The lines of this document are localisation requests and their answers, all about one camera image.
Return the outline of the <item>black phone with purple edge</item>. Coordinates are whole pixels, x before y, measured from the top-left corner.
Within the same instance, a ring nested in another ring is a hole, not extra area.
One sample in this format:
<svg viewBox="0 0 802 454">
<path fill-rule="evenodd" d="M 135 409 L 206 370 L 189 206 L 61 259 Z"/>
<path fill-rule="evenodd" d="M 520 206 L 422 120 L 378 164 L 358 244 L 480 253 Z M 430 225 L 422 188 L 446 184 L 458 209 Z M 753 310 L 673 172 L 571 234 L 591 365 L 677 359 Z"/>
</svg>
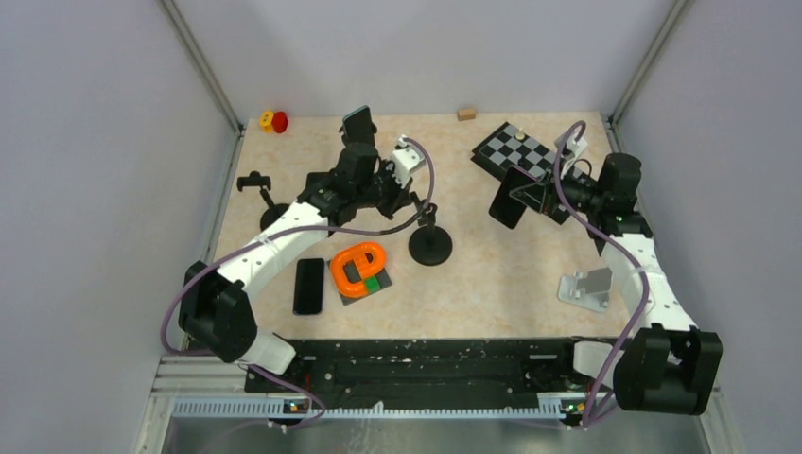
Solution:
<svg viewBox="0 0 802 454">
<path fill-rule="evenodd" d="M 525 170 L 509 167 L 490 205 L 490 217 L 514 229 L 528 208 L 523 199 L 532 184 L 533 179 Z"/>
</svg>

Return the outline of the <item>teal edged black phone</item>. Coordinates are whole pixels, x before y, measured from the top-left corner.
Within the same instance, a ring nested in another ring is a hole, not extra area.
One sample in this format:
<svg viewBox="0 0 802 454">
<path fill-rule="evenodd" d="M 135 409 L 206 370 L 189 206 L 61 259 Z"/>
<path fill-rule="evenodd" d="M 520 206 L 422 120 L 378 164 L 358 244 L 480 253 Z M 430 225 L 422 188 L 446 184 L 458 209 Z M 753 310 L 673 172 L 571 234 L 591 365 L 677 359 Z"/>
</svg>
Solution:
<svg viewBox="0 0 802 454">
<path fill-rule="evenodd" d="M 352 112 L 346 114 L 342 118 L 341 127 L 356 128 L 356 127 L 368 127 L 368 126 L 375 126 L 375 123 L 371 115 L 371 110 L 368 105 L 363 105 L 353 110 Z"/>
</svg>

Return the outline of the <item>white plastic phone holder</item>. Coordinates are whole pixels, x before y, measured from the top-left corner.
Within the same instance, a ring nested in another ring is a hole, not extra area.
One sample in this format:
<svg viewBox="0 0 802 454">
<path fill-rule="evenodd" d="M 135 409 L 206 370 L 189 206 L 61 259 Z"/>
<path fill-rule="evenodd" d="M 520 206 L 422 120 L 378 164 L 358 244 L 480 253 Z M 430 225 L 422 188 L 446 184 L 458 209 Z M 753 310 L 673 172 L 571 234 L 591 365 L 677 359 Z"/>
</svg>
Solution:
<svg viewBox="0 0 802 454">
<path fill-rule="evenodd" d="M 557 298 L 570 305 L 604 313 L 610 304 L 613 273 L 609 268 L 576 271 L 561 277 Z"/>
</svg>

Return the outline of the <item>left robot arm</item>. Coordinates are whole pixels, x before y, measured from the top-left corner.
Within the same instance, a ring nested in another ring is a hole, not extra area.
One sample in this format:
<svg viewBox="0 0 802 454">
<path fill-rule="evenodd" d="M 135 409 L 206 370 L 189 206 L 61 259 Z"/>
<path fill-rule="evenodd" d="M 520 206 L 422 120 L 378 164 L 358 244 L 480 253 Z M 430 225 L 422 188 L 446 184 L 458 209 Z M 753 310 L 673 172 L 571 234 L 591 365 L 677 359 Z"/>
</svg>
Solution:
<svg viewBox="0 0 802 454">
<path fill-rule="evenodd" d="M 178 326 L 225 363 L 267 370 L 281 391 L 297 388 L 303 365 L 286 340 L 257 325 L 253 303 L 268 282 L 301 253 L 348 227 L 360 209 L 374 208 L 392 218 L 412 203 L 413 174 L 426 168 L 435 176 L 426 149 L 401 136 L 389 157 L 374 146 L 351 143 L 333 168 L 316 177 L 267 229 L 218 261 L 198 262 L 186 272 L 173 302 Z"/>
</svg>

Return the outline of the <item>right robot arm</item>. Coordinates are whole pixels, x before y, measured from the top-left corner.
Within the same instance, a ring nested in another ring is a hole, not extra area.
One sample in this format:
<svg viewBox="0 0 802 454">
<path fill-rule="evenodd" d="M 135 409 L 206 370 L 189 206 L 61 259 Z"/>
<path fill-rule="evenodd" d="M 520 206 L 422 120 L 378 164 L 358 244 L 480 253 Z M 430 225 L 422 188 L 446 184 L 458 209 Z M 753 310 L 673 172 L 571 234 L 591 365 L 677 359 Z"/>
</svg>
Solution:
<svg viewBox="0 0 802 454">
<path fill-rule="evenodd" d="M 599 178 L 570 180 L 560 170 L 528 180 L 513 195 L 543 214 L 564 208 L 595 242 L 625 303 L 630 321 L 612 345 L 579 341 L 554 364 L 557 382 L 591 393 L 609 389 L 623 410 L 700 415 L 713 390 L 723 356 L 714 332 L 701 330 L 679 303 L 662 271 L 654 234 L 636 210 L 641 162 L 627 154 L 604 159 Z"/>
</svg>

